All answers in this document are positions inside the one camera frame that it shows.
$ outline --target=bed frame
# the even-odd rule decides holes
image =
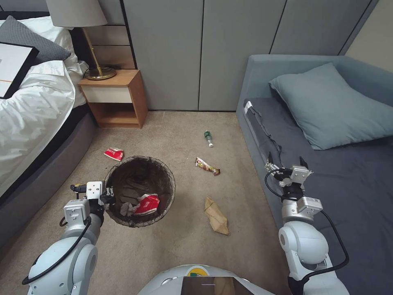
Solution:
[[[1,11],[0,19],[12,15],[15,19],[48,16],[48,12]],[[92,64],[86,39],[80,28],[70,31],[79,60]],[[87,113],[61,147],[0,206],[0,247],[15,235],[54,195],[79,164],[88,150],[96,124]]]

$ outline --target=brass lamp base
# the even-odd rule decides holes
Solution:
[[[105,80],[116,75],[116,71],[112,68],[101,68],[102,75],[98,69],[88,69],[85,77],[89,80]]]

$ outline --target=gray blanket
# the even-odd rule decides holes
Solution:
[[[305,182],[306,195],[322,201],[349,252],[350,263],[336,271],[348,291],[392,294],[393,138],[316,151],[282,101],[250,101],[253,107],[246,119],[264,158],[271,151],[277,165],[290,167],[302,156],[315,172]],[[316,215],[314,226],[329,243],[332,263],[343,261],[341,247],[323,215]]]

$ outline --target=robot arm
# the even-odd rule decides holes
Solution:
[[[29,276],[31,295],[84,295],[97,262],[97,243],[104,222],[104,207],[113,198],[104,182],[88,182],[71,187],[76,193],[86,193],[83,199],[71,200],[64,206],[66,228],[61,239],[50,246],[34,262]]]
[[[279,196],[283,203],[284,226],[279,230],[278,237],[287,257],[290,271],[288,285],[292,294],[349,294],[335,273],[335,270],[349,262],[348,253],[333,222],[323,211],[321,201],[304,195],[303,184],[313,172],[302,157],[300,166],[278,168],[272,163],[270,154],[265,168],[268,170],[265,177],[267,188]],[[279,181],[283,195],[274,192],[267,183],[270,174]],[[311,225],[318,212],[328,219],[343,248],[346,259],[339,265],[332,265],[325,237]]]

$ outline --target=trash can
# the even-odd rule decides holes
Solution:
[[[172,171],[160,160],[152,157],[129,157],[113,166],[105,179],[113,187],[116,202],[107,210],[110,218],[128,227],[151,225],[165,216],[175,197],[175,179]],[[157,211],[144,216],[123,216],[120,207],[136,198],[156,193],[160,200]]]

